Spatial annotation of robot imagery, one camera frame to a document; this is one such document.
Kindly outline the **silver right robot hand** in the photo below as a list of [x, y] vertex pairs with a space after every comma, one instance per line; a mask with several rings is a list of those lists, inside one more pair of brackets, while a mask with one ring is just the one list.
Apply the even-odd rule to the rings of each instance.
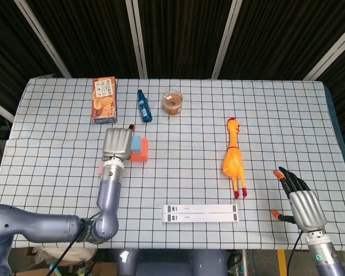
[[285, 191], [293, 214], [287, 216], [274, 209], [271, 210], [271, 214], [279, 221], [297, 225], [306, 233], [324, 229], [327, 220], [316, 193], [305, 181], [283, 167], [279, 167], [273, 173]]

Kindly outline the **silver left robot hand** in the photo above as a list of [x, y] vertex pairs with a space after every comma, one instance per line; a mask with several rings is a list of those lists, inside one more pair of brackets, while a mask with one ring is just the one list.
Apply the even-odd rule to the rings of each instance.
[[122, 162], [131, 157], [131, 144], [135, 126], [127, 128], [108, 128], [102, 148], [102, 160], [119, 158]]

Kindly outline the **light blue foam cube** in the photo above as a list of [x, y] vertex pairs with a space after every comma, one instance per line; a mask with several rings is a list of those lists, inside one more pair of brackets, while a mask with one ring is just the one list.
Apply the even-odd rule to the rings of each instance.
[[132, 137], [131, 151], [134, 154], [140, 154], [142, 152], [142, 140], [140, 136]]

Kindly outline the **large orange foam cube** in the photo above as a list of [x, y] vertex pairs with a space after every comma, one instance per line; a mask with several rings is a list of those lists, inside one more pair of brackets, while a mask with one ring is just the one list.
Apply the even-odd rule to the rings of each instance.
[[141, 139], [141, 153], [132, 152], [131, 162], [147, 162], [148, 161], [148, 140]]

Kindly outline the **dark blue spray bottle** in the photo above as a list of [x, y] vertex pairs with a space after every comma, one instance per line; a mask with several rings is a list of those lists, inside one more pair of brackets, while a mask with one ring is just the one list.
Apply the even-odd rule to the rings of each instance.
[[144, 93], [142, 90], [137, 91], [137, 103], [138, 103], [138, 107], [139, 107], [142, 121], [146, 122], [146, 123], [151, 122], [152, 121], [152, 114], [150, 111], [148, 100], [144, 96]]

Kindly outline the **orange and blue cookie box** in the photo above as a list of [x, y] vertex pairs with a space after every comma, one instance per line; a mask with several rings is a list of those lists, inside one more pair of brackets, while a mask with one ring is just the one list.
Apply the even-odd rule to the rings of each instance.
[[91, 118], [96, 124], [117, 122], [116, 80], [113, 76], [94, 78]]

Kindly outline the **clear jar of rubber bands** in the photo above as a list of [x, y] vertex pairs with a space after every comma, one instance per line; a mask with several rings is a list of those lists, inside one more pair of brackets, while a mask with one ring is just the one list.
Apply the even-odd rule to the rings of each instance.
[[168, 115], [177, 115], [182, 110], [183, 96], [176, 90], [169, 90], [164, 94], [162, 104], [163, 110]]

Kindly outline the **light blue checkered tablecloth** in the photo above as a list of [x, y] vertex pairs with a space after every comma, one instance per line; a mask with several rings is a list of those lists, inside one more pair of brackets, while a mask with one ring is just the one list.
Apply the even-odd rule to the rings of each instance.
[[[91, 79], [31, 79], [21, 97], [0, 161], [0, 204], [36, 213], [98, 212], [99, 166], [107, 125], [91, 119]], [[273, 171], [284, 167], [320, 200], [326, 233], [345, 250], [345, 163], [320, 82], [118, 79], [117, 126], [135, 125], [148, 140], [148, 161], [125, 162], [119, 230], [105, 248], [291, 248], [298, 228], [270, 214], [290, 215]], [[142, 90], [152, 114], [143, 122]], [[176, 90], [182, 110], [171, 116], [163, 96]], [[223, 173], [227, 121], [239, 125], [247, 197], [235, 199]], [[163, 223], [164, 205], [237, 205], [239, 221]]]

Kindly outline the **yellow rubber chicken toy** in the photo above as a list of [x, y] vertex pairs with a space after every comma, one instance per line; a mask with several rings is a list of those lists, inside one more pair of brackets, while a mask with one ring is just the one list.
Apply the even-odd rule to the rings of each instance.
[[229, 146], [223, 161], [223, 173], [232, 181], [235, 199], [239, 198], [238, 180], [241, 183], [243, 198], [246, 198], [248, 194], [242, 152], [238, 145], [239, 128], [240, 125], [234, 117], [227, 121]]

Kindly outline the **white folding laptop stand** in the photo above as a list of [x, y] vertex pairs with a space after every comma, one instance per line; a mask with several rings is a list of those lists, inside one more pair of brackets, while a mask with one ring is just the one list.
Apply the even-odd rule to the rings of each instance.
[[232, 223], [239, 221], [237, 205], [164, 205], [163, 223]]

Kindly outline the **grey-blue robot torso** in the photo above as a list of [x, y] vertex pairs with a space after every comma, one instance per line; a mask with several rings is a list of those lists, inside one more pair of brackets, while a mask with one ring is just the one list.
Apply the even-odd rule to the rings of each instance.
[[227, 253], [203, 249], [118, 249], [118, 276], [227, 276]]

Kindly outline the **white frame post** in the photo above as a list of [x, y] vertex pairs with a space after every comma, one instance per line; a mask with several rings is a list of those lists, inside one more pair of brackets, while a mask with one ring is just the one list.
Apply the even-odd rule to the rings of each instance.
[[345, 32], [323, 55], [316, 65], [306, 74], [303, 81], [315, 81], [345, 51]]
[[218, 79], [221, 68], [227, 53], [229, 43], [233, 34], [233, 30], [236, 25], [237, 18], [239, 16], [240, 8], [243, 0], [232, 0], [231, 7], [228, 13], [227, 21], [221, 38], [221, 43], [218, 49], [216, 61], [213, 67], [212, 79]]
[[129, 26], [131, 29], [133, 48], [135, 51], [137, 69], [139, 78], [147, 79], [147, 64], [145, 59], [143, 33], [141, 27], [141, 19], [139, 12], [138, 0], [125, 0], [126, 9], [128, 13]]
[[56, 50], [55, 46], [52, 44], [52, 41], [48, 37], [47, 33], [45, 32], [44, 28], [40, 24], [39, 20], [35, 16], [34, 12], [28, 5], [26, 0], [13, 0], [16, 6], [19, 8], [20, 12], [34, 31], [37, 38], [42, 43], [43, 47], [45, 48], [46, 52], [49, 54], [50, 58], [57, 66], [58, 70], [62, 73], [65, 78], [72, 78], [68, 68], [66, 67], [63, 59], [60, 57], [58, 51]]
[[0, 115], [10, 122], [14, 122], [15, 116], [0, 105]]

